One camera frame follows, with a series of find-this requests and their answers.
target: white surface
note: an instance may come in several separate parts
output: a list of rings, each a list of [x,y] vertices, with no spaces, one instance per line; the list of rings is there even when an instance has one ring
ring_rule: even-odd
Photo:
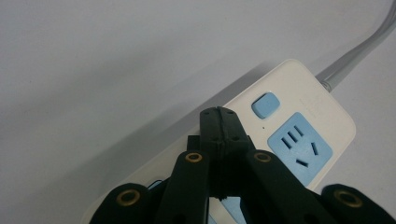
[[[288,58],[316,74],[390,4],[2,1],[0,222],[78,223],[200,110]],[[357,136],[318,188],[353,186],[394,217],[395,58],[393,32],[332,92]]]

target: brass insert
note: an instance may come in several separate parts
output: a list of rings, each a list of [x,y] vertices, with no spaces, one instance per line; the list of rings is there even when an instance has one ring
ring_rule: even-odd
[[[258,161],[262,161],[262,162],[268,162],[271,160],[271,157],[265,153],[258,152],[256,154],[254,154],[254,159],[256,159]]]
[[[363,202],[358,196],[343,189],[336,190],[334,192],[334,197],[349,207],[358,208],[363,205]]]
[[[201,160],[202,160],[202,155],[199,153],[196,153],[196,152],[189,153],[186,156],[186,161],[189,161],[189,162],[198,162]]]
[[[117,203],[121,206],[130,206],[134,203],[137,203],[140,199],[139,191],[135,189],[127,189],[117,196]]]

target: blue outlet socket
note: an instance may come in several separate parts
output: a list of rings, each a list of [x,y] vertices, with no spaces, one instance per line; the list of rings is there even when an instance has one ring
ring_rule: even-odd
[[[268,146],[308,186],[332,156],[332,149],[301,113],[293,114],[268,138]]]

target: gray cable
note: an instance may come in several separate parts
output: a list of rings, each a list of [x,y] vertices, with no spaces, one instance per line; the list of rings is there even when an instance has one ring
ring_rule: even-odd
[[[318,81],[328,92],[332,91],[367,54],[393,31],[395,26],[396,0],[393,1],[388,16],[381,26],[369,38],[317,74]]]

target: power strip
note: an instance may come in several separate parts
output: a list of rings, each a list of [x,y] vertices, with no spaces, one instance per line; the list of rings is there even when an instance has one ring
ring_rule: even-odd
[[[238,115],[257,149],[274,152],[308,188],[314,189],[355,137],[352,118],[298,61],[287,60],[224,107]],[[177,156],[186,150],[196,126],[121,184],[149,186],[172,173]],[[87,224],[106,195],[85,213]],[[235,223],[218,200],[210,200],[217,223]]]

